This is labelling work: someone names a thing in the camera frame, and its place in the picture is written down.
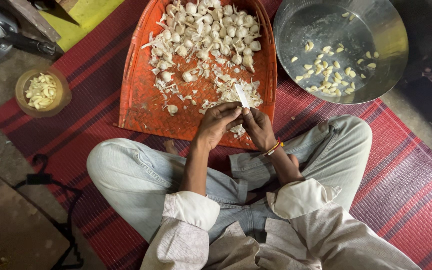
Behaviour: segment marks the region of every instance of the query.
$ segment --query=stainless steel bowl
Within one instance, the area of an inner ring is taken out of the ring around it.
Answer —
[[[341,15],[350,12],[356,17],[349,21]],[[296,76],[306,73],[304,65],[313,65],[316,56],[323,53],[325,46],[331,46],[335,54],[324,54],[321,59],[333,65],[338,61],[341,68],[334,68],[329,81],[333,82],[334,73],[339,72],[346,82],[354,82],[356,91],[344,93],[350,86],[337,87],[342,96],[332,96],[321,90],[311,92],[325,101],[341,104],[359,104],[372,101],[393,88],[403,75],[408,62],[408,36],[403,21],[388,0],[283,0],[273,23],[276,52],[287,74],[295,81]],[[314,43],[312,50],[306,51],[308,41]],[[345,50],[336,53],[338,44]],[[379,58],[368,59],[366,52],[379,53]],[[368,68],[375,63],[375,69]],[[355,78],[345,75],[351,67],[357,74]],[[321,86],[324,76],[312,74],[297,84],[306,89]]]

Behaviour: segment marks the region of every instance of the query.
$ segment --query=black cable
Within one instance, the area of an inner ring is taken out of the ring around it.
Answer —
[[[21,196],[23,196],[36,209],[38,209],[38,211],[41,212],[43,216],[45,216],[45,218],[47,218],[48,221],[51,222],[51,224],[53,224],[53,226],[69,241],[69,247],[59,257],[56,264],[53,267],[51,267],[51,270],[80,269],[84,265],[84,259],[81,258],[81,253],[78,251],[78,244],[76,243],[75,236],[73,235],[72,214],[76,203],[78,202],[79,198],[83,194],[83,191],[81,189],[64,185],[63,183],[54,180],[52,174],[45,173],[44,171],[46,169],[46,166],[48,165],[48,157],[46,155],[36,154],[33,157],[32,165],[36,166],[38,163],[43,163],[43,166],[41,167],[38,173],[28,174],[26,176],[26,180],[17,183],[12,188],[16,192],[18,192]],[[26,195],[20,193],[18,191],[18,188],[25,185],[56,185],[64,190],[65,197],[67,200],[68,200],[67,191],[71,191],[72,193],[74,193],[74,198],[71,200],[71,203],[69,204],[68,218],[66,220],[66,223],[57,222],[57,220],[52,218],[39,205],[37,205],[32,200],[30,200]],[[66,260],[66,258],[68,257],[72,249],[74,249],[73,254],[76,257],[77,263],[70,264],[70,265],[63,265],[64,261]]]

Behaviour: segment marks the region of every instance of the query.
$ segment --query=plastic floor mat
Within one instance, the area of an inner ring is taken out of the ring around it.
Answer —
[[[280,1],[263,0],[273,17]],[[86,171],[89,152],[110,138],[129,138],[164,150],[164,137],[115,127],[130,39],[146,0],[126,0],[54,66],[67,77],[72,101],[51,118],[24,114],[14,99],[0,107],[0,129],[27,158],[49,156],[47,172],[83,190],[73,222],[108,269],[135,269],[148,244],[106,202]],[[320,100],[278,72],[273,129],[289,139],[336,114],[352,114],[372,128],[373,145],[351,214],[402,250],[424,270],[432,270],[432,151],[380,100],[338,105]],[[180,155],[188,141],[175,141]],[[209,166],[225,171],[230,154],[243,150],[218,146]],[[59,187],[48,187],[69,207]]]

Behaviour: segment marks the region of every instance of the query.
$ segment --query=yellow surface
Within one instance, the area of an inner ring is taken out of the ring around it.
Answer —
[[[69,15],[79,23],[65,21],[44,11],[39,13],[61,35],[57,44],[67,52],[99,25],[124,0],[79,0]]]

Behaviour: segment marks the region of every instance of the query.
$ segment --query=jeans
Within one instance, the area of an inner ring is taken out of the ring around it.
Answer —
[[[363,120],[333,116],[308,132],[285,142],[287,154],[307,163],[306,178],[342,187],[334,202],[349,211],[363,178],[372,132]],[[233,178],[208,168],[206,194],[220,205],[216,223],[208,231],[216,240],[235,221],[247,236],[264,242],[266,218],[276,216],[263,198],[243,205],[247,192],[277,179],[271,163],[260,153],[231,155]],[[128,139],[110,139],[89,154],[87,170],[95,186],[121,217],[151,242],[162,218],[165,195],[175,193],[181,183],[186,158],[153,150]]]

